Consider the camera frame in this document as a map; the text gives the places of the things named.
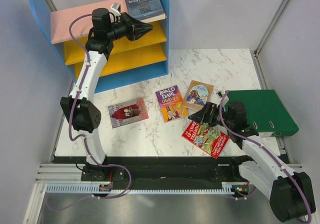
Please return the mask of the Nineteen Eighty-Four blue book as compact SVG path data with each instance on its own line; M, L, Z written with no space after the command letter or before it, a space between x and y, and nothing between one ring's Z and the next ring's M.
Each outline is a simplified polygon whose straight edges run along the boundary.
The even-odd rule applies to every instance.
M127 13L144 23L164 20L167 17L161 0L125 0L125 4Z

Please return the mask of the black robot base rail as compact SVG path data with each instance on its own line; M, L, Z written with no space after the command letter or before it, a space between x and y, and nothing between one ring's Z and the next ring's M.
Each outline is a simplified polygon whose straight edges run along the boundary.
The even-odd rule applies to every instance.
M89 167L83 156L55 157L54 164L84 165L82 180L111 181L126 187L209 188L223 182L246 183L235 167L238 157L125 157L109 156L109 168Z

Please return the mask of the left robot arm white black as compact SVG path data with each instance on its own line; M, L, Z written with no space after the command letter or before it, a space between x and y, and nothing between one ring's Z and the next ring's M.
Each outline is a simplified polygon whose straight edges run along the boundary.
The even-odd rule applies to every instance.
M133 42L153 30L126 12L114 14L106 8L97 8L88 14L92 21L88 39L80 47L85 51L80 75L67 97L62 97L60 106L68 121L69 139L82 139L86 161L93 165L92 175L99 181L106 180L110 169L105 164L106 154L102 149L98 127L101 112L94 105L94 94L100 74L114 48L114 41L127 38Z

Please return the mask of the Charlie Chocolate Factory book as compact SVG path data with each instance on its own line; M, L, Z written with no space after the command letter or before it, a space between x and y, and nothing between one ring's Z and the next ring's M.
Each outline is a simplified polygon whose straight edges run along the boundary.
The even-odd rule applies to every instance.
M186 118L189 113L183 106L183 98L177 85L155 92L164 122Z

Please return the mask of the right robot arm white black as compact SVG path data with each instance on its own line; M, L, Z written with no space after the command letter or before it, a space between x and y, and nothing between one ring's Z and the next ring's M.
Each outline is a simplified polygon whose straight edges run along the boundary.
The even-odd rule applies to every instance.
M226 128L231 140L245 152L229 168L230 177L252 183L268 199L280 222L300 221L306 217L304 223L311 223L316 211L311 178L304 171L297 172L288 166L263 144L258 132L249 125L242 102L230 102L227 111L221 104L207 102L188 119L209 127L220 125Z

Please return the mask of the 13-Storey Treehouse red book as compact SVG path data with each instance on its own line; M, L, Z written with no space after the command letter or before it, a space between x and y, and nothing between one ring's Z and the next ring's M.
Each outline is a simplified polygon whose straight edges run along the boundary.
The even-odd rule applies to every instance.
M212 158L217 159L223 151L230 137L208 124L199 124L192 121L182 137L201 149Z

